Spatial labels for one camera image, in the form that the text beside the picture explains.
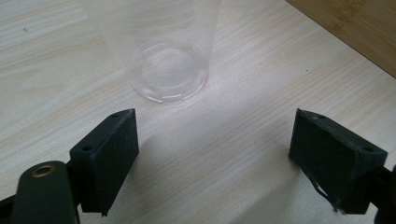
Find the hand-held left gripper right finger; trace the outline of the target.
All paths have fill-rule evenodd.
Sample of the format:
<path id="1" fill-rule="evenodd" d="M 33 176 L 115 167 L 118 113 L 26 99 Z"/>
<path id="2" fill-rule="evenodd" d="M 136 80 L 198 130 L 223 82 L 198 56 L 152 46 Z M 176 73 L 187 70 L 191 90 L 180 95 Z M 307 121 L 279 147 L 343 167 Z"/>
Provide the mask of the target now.
<path id="1" fill-rule="evenodd" d="M 372 203 L 389 211 L 388 152 L 332 119 L 298 109 L 289 156 L 333 209 L 364 214 Z"/>

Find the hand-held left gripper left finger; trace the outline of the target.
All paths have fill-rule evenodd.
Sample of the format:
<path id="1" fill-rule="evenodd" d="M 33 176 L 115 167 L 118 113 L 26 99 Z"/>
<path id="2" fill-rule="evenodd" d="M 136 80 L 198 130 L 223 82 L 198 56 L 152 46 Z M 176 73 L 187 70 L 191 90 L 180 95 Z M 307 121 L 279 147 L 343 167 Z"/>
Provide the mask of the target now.
<path id="1" fill-rule="evenodd" d="M 108 116 L 70 150 L 68 166 L 83 212 L 108 213 L 138 154 L 134 109 Z"/>

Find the clear plastic cup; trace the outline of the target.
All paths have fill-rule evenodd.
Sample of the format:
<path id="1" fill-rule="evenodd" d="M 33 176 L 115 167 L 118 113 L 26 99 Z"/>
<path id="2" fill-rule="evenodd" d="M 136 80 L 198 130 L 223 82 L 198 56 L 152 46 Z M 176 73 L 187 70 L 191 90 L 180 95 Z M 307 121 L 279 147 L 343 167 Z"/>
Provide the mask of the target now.
<path id="1" fill-rule="evenodd" d="M 142 96 L 194 95 L 209 75 L 221 0 L 81 0 Z"/>

